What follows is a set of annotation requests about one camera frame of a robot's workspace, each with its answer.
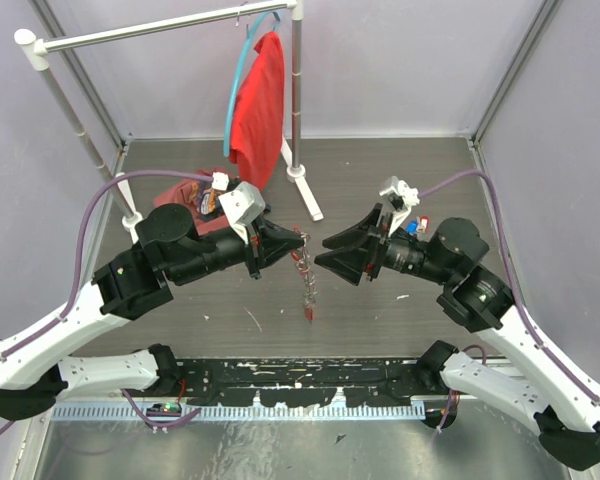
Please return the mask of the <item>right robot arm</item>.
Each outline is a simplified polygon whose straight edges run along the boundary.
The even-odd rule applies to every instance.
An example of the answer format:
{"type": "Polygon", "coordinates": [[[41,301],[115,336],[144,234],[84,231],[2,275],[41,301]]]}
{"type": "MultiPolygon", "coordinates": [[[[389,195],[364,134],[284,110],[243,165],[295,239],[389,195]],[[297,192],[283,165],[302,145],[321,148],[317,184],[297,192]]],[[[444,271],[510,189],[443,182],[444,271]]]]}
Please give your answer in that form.
{"type": "Polygon", "coordinates": [[[417,362],[422,388],[478,398],[527,427],[573,470],[599,464],[600,384],[564,354],[551,353],[552,341],[533,320],[522,319],[511,288],[481,263],[489,246],[478,228],[451,217],[420,240],[389,233],[388,223],[374,206],[358,224],[324,240],[316,265],[352,285],[387,268],[441,286],[437,302],[444,314],[503,354],[523,378],[515,380],[437,341],[417,362]]]}

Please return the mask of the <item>red handled keyring with keys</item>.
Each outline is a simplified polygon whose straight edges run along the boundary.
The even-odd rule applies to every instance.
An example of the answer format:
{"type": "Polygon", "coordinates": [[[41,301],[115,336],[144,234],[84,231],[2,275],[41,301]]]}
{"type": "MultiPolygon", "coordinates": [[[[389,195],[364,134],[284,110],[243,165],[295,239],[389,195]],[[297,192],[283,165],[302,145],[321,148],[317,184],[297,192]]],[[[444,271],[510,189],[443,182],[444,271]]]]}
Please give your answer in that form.
{"type": "Polygon", "coordinates": [[[316,278],[313,270],[311,255],[308,251],[310,236],[303,232],[299,226],[294,227],[294,232],[301,236],[303,244],[298,249],[291,252],[291,257],[295,263],[296,269],[304,282],[303,293],[303,311],[304,316],[309,323],[314,321],[316,304],[316,278]]]}

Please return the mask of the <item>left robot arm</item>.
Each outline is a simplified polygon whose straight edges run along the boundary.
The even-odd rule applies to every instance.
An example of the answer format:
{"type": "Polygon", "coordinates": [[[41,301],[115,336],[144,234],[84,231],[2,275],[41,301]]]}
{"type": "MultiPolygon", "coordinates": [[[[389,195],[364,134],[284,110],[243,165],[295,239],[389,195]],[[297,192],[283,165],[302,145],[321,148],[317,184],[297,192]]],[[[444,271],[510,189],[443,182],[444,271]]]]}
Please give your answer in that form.
{"type": "Polygon", "coordinates": [[[138,241],[94,273],[72,303],[43,318],[36,330],[0,340],[0,417],[19,421],[72,396],[135,390],[168,396],[182,373],[161,344],[123,356],[75,356],[91,340],[126,326],[172,301],[182,286],[243,264],[251,277],[300,248],[300,233],[257,216],[248,237],[225,227],[198,234],[190,211],[177,204],[154,209],[136,228],[138,241]],[[32,338],[22,345],[24,338],[32,338]]]}

